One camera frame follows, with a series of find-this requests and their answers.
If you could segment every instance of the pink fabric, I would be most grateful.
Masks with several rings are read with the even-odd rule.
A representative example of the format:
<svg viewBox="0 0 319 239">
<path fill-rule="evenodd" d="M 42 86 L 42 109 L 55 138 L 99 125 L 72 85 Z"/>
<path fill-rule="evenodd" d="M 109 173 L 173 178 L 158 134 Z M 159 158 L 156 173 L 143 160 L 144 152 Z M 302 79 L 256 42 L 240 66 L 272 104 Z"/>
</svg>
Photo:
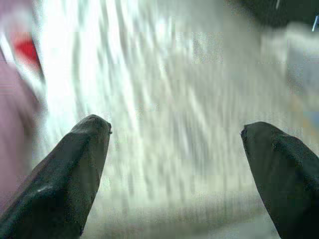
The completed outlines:
<svg viewBox="0 0 319 239">
<path fill-rule="evenodd" d="M 0 54 L 0 212 L 26 177 L 23 146 L 37 109 L 31 90 Z"/>
</svg>

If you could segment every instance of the gray surface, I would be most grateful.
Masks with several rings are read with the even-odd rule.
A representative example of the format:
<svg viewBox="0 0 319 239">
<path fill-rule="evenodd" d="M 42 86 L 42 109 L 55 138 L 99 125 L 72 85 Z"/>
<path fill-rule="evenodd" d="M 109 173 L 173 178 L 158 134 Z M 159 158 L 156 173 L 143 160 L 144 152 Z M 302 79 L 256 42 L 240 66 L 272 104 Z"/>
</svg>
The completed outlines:
<svg viewBox="0 0 319 239">
<path fill-rule="evenodd" d="M 318 152 L 280 64 L 230 1 L 45 0 L 42 11 L 47 112 L 33 165 L 86 115 L 113 127 L 83 238 L 178 238 L 264 214 L 244 124 L 267 121 Z"/>
</svg>

